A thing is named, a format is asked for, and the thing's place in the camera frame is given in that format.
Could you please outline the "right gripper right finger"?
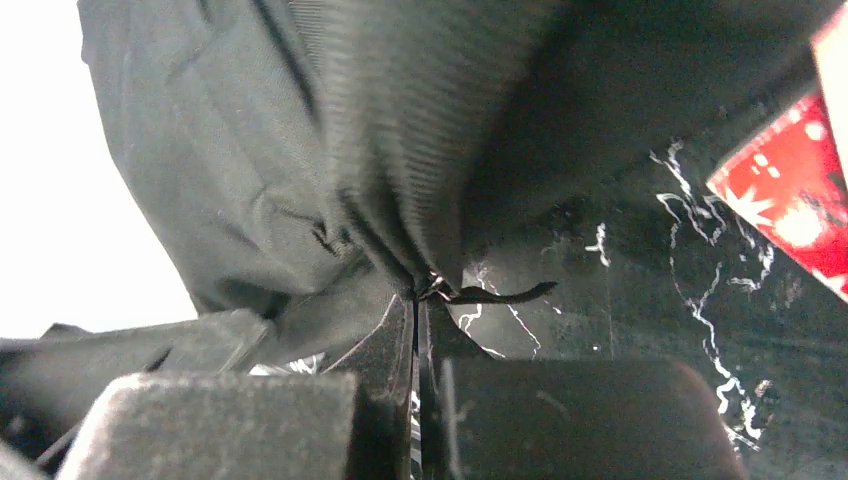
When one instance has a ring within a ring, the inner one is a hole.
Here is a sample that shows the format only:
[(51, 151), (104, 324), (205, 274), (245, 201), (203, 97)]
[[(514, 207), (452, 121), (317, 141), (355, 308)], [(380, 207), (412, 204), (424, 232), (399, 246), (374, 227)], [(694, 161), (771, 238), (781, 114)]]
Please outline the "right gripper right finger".
[(418, 307), (427, 479), (744, 479), (706, 382), (659, 359), (492, 357)]

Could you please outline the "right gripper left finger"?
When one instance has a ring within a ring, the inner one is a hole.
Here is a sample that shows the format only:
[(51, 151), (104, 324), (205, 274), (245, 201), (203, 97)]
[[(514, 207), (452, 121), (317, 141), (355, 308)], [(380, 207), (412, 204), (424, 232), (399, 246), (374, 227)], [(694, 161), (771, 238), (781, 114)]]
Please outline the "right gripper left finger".
[(133, 374), (94, 402), (62, 479), (405, 479), (412, 325), (399, 299), (325, 372)]

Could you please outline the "black student backpack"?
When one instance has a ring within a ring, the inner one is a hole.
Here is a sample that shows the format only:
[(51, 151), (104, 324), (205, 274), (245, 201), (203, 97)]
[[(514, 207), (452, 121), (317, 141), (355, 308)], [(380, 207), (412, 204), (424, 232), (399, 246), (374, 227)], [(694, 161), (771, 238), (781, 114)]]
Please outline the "black student backpack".
[(82, 1), (109, 153), (198, 311), (1, 343), (1, 475), (133, 374), (325, 372), (399, 299), (492, 357), (659, 359), (744, 479), (847, 475), (847, 299), (706, 186), (836, 1)]

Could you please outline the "red patterned book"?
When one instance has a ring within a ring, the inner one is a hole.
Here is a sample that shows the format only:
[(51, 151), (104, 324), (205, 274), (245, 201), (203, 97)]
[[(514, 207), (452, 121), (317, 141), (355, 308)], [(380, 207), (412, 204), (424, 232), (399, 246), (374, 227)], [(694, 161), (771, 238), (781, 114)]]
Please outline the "red patterned book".
[(754, 130), (707, 188), (811, 273), (847, 297), (847, 191), (817, 91)]

